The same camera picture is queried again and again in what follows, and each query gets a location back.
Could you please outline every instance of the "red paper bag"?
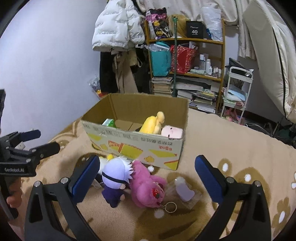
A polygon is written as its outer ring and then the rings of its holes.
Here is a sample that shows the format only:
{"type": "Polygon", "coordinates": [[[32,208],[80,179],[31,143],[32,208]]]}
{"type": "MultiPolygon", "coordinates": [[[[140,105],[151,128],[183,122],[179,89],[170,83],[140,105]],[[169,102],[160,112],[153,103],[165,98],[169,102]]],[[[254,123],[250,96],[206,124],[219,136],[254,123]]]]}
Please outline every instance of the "red paper bag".
{"type": "MultiPolygon", "coordinates": [[[[170,51],[172,53],[172,65],[171,71],[174,71],[175,65],[175,46],[172,45],[170,51]]],[[[177,73],[178,74],[185,74],[189,72],[193,66],[194,59],[197,55],[196,49],[190,49],[188,47],[184,47],[178,45],[177,47],[177,73]]]]}

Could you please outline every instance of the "metal ring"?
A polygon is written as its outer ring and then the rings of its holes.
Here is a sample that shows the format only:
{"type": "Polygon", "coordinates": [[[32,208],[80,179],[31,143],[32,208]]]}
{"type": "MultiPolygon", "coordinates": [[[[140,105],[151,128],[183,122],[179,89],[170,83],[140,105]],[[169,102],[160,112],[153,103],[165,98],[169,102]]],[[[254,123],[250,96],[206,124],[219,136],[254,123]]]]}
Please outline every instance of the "metal ring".
{"type": "Polygon", "coordinates": [[[174,203],[174,202],[168,202],[168,203],[165,204],[164,209],[165,209],[165,211],[166,211],[167,213],[174,213],[175,211],[177,211],[177,204],[174,203]],[[172,212],[170,212],[170,211],[167,210],[167,206],[168,206],[169,203],[172,203],[172,204],[175,205],[175,210],[172,211],[172,212]]]}

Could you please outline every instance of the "human hand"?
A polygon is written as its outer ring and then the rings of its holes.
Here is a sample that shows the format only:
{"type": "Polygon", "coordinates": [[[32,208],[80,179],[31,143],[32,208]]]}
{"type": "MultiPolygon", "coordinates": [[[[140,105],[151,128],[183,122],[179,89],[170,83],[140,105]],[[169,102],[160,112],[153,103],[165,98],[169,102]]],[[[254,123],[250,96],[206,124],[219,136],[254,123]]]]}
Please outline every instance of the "human hand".
{"type": "Polygon", "coordinates": [[[11,208],[18,208],[22,203],[21,184],[22,180],[18,178],[9,186],[9,192],[12,195],[6,199],[6,202],[11,208]]]}

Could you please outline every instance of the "pink plush toy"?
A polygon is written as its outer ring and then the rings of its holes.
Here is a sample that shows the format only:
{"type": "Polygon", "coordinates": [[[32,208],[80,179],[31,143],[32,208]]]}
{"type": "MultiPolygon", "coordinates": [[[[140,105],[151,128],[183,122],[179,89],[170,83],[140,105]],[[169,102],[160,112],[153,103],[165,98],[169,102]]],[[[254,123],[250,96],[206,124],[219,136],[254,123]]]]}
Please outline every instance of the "pink plush toy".
{"type": "Polygon", "coordinates": [[[134,161],[132,167],[133,179],[129,181],[134,203],[141,208],[160,207],[165,196],[164,187],[167,181],[162,177],[151,175],[140,161],[134,161]]]}

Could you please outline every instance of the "strawberry decoration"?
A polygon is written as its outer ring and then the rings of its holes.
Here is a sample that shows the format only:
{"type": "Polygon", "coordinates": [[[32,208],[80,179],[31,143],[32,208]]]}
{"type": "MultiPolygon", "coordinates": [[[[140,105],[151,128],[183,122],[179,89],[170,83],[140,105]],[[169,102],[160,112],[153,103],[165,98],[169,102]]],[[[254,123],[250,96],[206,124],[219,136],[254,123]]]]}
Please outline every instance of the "strawberry decoration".
{"type": "Polygon", "coordinates": [[[158,199],[159,196],[160,196],[160,194],[159,194],[159,190],[157,190],[156,188],[153,188],[153,189],[152,189],[152,194],[153,194],[153,196],[154,196],[156,199],[158,199]]]}

